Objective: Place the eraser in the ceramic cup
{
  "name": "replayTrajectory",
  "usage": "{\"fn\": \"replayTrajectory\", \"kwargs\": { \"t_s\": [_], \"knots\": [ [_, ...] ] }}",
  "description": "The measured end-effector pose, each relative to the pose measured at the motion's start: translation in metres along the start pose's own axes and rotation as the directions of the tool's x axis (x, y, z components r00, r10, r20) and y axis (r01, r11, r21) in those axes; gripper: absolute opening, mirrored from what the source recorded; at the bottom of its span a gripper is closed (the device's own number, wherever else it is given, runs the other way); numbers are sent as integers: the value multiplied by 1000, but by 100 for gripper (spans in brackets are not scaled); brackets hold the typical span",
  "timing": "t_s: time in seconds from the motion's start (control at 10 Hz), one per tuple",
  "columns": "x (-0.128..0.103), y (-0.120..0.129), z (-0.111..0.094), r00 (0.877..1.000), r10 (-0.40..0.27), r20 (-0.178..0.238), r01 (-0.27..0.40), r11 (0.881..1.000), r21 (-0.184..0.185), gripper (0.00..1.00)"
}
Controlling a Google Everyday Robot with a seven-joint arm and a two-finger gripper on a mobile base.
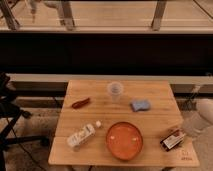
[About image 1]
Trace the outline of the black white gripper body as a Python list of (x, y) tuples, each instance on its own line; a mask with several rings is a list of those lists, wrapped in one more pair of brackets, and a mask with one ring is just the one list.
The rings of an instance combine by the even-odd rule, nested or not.
[(166, 138), (160, 141), (160, 144), (166, 151), (170, 151), (171, 149), (178, 146), (180, 143), (183, 142), (185, 138), (185, 133), (181, 130), (175, 130)]

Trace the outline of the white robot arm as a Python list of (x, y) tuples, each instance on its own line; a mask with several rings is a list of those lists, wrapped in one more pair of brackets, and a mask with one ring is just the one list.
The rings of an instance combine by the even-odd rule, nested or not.
[(196, 109), (195, 114), (186, 118), (160, 141), (166, 151), (197, 138), (206, 128), (213, 126), (213, 100), (199, 99), (196, 103)]

